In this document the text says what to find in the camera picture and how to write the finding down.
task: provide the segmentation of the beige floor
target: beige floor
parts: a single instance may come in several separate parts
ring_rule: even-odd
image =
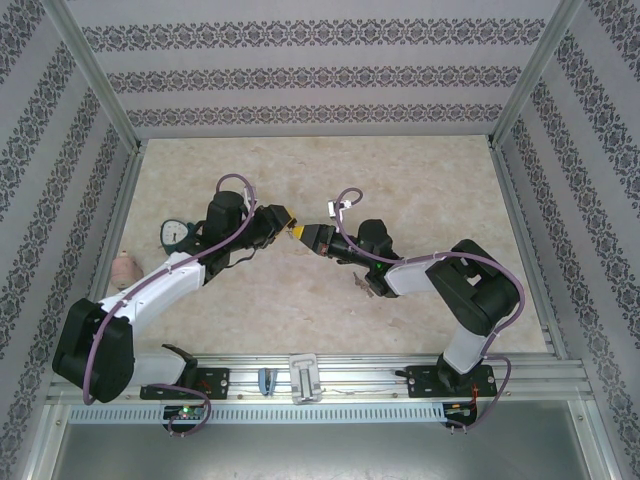
[[[247,176],[260,203],[293,209],[299,224],[330,223],[327,200],[358,186],[365,199],[346,212],[349,232],[362,220],[382,218],[395,251],[408,257],[472,238],[525,281],[483,137],[152,140],[121,249],[145,272],[157,267],[166,258],[162,221],[203,219],[216,181],[229,172]],[[236,180],[225,186],[241,191]],[[456,320],[437,293],[369,298],[353,272],[365,273],[283,235],[174,304],[142,340],[193,353],[408,354],[447,345]],[[546,351],[527,300],[494,351]]]

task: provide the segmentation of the damask pattern wall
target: damask pattern wall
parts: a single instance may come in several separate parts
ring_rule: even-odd
[[[639,6],[583,4],[502,145],[624,478],[640,478]]]
[[[490,133],[558,0],[73,0],[140,137]]]
[[[20,475],[60,323],[88,295],[127,152],[39,2],[0,0],[0,479]]]

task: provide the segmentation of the purple cable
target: purple cable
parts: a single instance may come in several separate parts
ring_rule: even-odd
[[[418,263],[418,262],[424,262],[424,261],[427,261],[427,260],[440,260],[440,259],[446,258],[446,257],[465,258],[467,260],[474,260],[476,262],[484,263],[485,265],[489,265],[490,267],[495,268],[500,273],[502,273],[505,277],[507,277],[511,283],[513,283],[515,285],[516,290],[518,291],[518,296],[519,296],[518,308],[516,308],[516,311],[513,313],[513,315],[511,315],[511,317],[507,321],[505,321],[501,325],[498,325],[493,330],[493,332],[491,332],[491,338],[489,338],[489,340],[487,340],[487,343],[484,345],[484,348],[480,352],[480,355],[484,357],[486,355],[487,351],[489,350],[489,347],[491,346],[493,341],[498,336],[498,334],[502,330],[507,328],[509,325],[511,325],[513,322],[515,322],[518,319],[518,317],[520,316],[520,314],[522,313],[522,311],[524,310],[525,294],[524,294],[524,287],[522,286],[522,283],[520,283],[520,280],[518,280],[513,273],[511,273],[505,267],[500,265],[498,262],[496,262],[494,260],[491,260],[491,259],[488,259],[488,258],[485,258],[485,257],[481,257],[479,255],[473,255],[472,253],[439,252],[439,253],[432,253],[431,255],[424,255],[424,256],[420,256],[420,257],[410,258],[408,260],[406,260],[406,259],[392,260],[390,258],[380,257],[378,255],[374,255],[372,253],[369,253],[369,252],[366,252],[366,251],[362,250],[360,247],[358,247],[349,238],[349,235],[346,233],[346,231],[344,229],[344,226],[342,225],[342,220],[340,220],[340,214],[337,211],[339,205],[342,203],[342,199],[344,198],[344,196],[347,193],[351,193],[351,192],[355,192],[355,193],[358,194],[358,198],[356,198],[353,202],[351,202],[352,205],[356,205],[357,203],[359,203],[360,200],[362,200],[362,197],[364,196],[364,194],[362,193],[362,190],[360,190],[359,188],[356,188],[356,187],[350,187],[350,188],[347,188],[347,189],[343,190],[342,193],[340,193],[340,195],[338,195],[338,198],[336,199],[336,202],[335,202],[336,203],[336,218],[335,218],[335,220],[336,220],[336,224],[338,225],[338,230],[340,230],[340,234],[344,238],[345,242],[347,242],[347,244],[351,248],[353,248],[355,251],[361,253],[362,255],[364,255],[366,257],[369,257],[369,258],[371,258],[371,259],[373,259],[373,260],[375,260],[377,262],[384,262],[384,263],[391,263],[391,264]]]
[[[255,209],[256,209],[256,202],[255,202],[256,194],[255,194],[255,191],[254,191],[253,187],[251,186],[251,184],[249,183],[249,181],[245,177],[243,177],[242,175],[239,175],[237,173],[229,173],[227,175],[224,175],[222,178],[220,178],[220,180],[218,180],[218,183],[216,185],[216,193],[220,191],[220,186],[222,185],[222,183],[225,180],[229,179],[229,178],[238,178],[247,187],[247,191],[249,193],[249,199],[250,199],[249,200],[249,202],[250,202],[249,213],[247,214],[247,218],[242,223],[240,228],[238,230],[236,230],[233,233],[233,235],[231,235],[229,238],[223,240],[222,242],[218,243],[217,245],[214,245],[211,248],[208,248],[207,250],[204,250],[204,251],[202,251],[202,252],[200,252],[200,253],[198,253],[196,255],[193,255],[192,257],[185,258],[184,260],[176,263],[175,265],[172,265],[171,266],[172,270],[178,269],[178,268],[186,265],[187,263],[194,262],[194,261],[198,260],[199,258],[204,257],[205,255],[209,255],[210,253],[213,253],[216,250],[220,250],[221,248],[229,245],[236,238],[238,238],[238,236],[249,226],[249,222],[251,221],[251,218],[253,217],[253,214],[254,214]],[[143,280],[142,282],[140,282],[140,285],[138,285],[137,287],[132,289],[121,300],[119,300],[113,306],[113,308],[111,310],[109,310],[109,313],[107,313],[107,315],[104,317],[104,320],[102,321],[102,324],[100,324],[100,328],[98,328],[98,331],[96,332],[96,334],[95,334],[95,336],[93,338],[93,344],[91,345],[91,350],[89,351],[89,357],[87,358],[87,368],[85,369],[84,379],[82,381],[82,400],[84,401],[85,405],[91,405],[93,402],[95,402],[95,398],[91,398],[91,394],[89,393],[89,387],[90,387],[90,383],[91,383],[91,372],[93,372],[93,364],[94,364],[94,362],[96,360],[96,353],[98,351],[98,347],[99,347],[100,342],[102,340],[102,337],[104,335],[104,331],[107,329],[107,326],[111,322],[111,319],[118,312],[118,310],[120,310],[120,308],[122,308],[122,306],[124,306],[125,302],[127,302],[128,300],[131,300],[138,292],[140,292],[142,289],[147,287],[149,284],[155,282],[160,277],[166,275],[167,273],[169,273],[169,269],[160,270],[159,272],[155,273],[154,275],[152,275],[149,278],[147,278],[147,279]],[[185,390],[187,391],[187,393],[192,393],[194,395],[199,395],[200,394],[200,392],[198,392],[197,390],[183,389],[181,391],[185,391]]]
[[[480,424],[482,424],[482,422],[485,421],[485,419],[489,416],[491,411],[495,408],[496,404],[498,403],[498,400],[502,396],[502,392],[504,392],[504,389],[507,386],[507,382],[509,381],[509,378],[511,378],[511,361],[506,356],[504,356],[504,355],[492,355],[490,357],[487,357],[487,360],[502,360],[504,363],[506,363],[507,371],[504,374],[504,380],[502,380],[502,385],[500,385],[500,388],[498,389],[498,392],[496,393],[496,396],[493,397],[493,400],[491,400],[491,403],[489,404],[489,406],[487,406],[487,408],[484,410],[484,412],[482,412],[482,415],[480,415],[480,418],[478,418],[471,425],[467,426],[464,423],[458,422],[457,420],[449,420],[449,419],[447,419],[447,423],[451,423],[451,424],[455,425],[457,431],[464,431],[466,433],[469,430],[473,430],[474,428],[477,428],[478,426],[480,426]]]
[[[174,415],[173,417],[171,417],[169,419],[169,424],[167,425],[167,430],[169,431],[169,435],[171,435],[172,437],[174,435],[177,435],[180,438],[184,438],[184,437],[188,437],[189,435],[193,435],[198,430],[200,430],[202,427],[204,427],[207,424],[207,422],[209,421],[209,418],[211,417],[211,401],[209,401],[209,397],[207,397],[204,393],[199,392],[198,390],[191,390],[190,388],[178,387],[176,385],[167,385],[165,383],[154,383],[153,385],[149,385],[149,386],[150,387],[154,387],[154,388],[163,388],[165,390],[175,390],[177,392],[191,393],[193,395],[199,396],[200,398],[202,398],[204,400],[204,407],[205,407],[205,410],[207,411],[207,413],[205,414],[204,418],[202,420],[200,420],[200,423],[198,423],[191,430],[186,431],[186,432],[182,432],[182,433],[175,432],[171,427],[173,426],[173,422],[175,422],[176,419],[178,419],[179,417],[178,417],[178,415]]]

